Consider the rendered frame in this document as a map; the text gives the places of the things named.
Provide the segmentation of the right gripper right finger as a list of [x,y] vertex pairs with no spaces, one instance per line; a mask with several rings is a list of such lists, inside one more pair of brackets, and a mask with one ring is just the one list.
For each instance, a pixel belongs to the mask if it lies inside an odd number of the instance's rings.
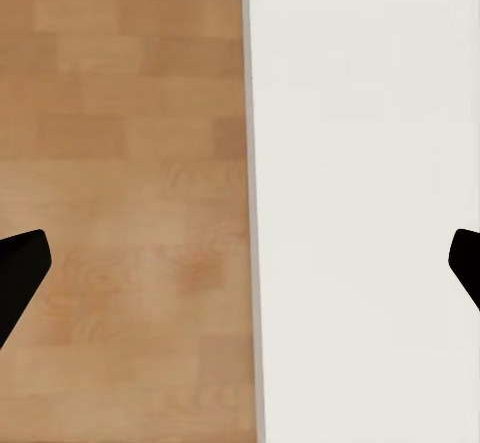
[[480,310],[480,233],[458,229],[448,263]]

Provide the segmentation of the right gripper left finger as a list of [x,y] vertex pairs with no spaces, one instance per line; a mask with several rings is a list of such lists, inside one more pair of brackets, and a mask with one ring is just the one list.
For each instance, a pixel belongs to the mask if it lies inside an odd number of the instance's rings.
[[51,266],[43,229],[0,240],[0,349]]

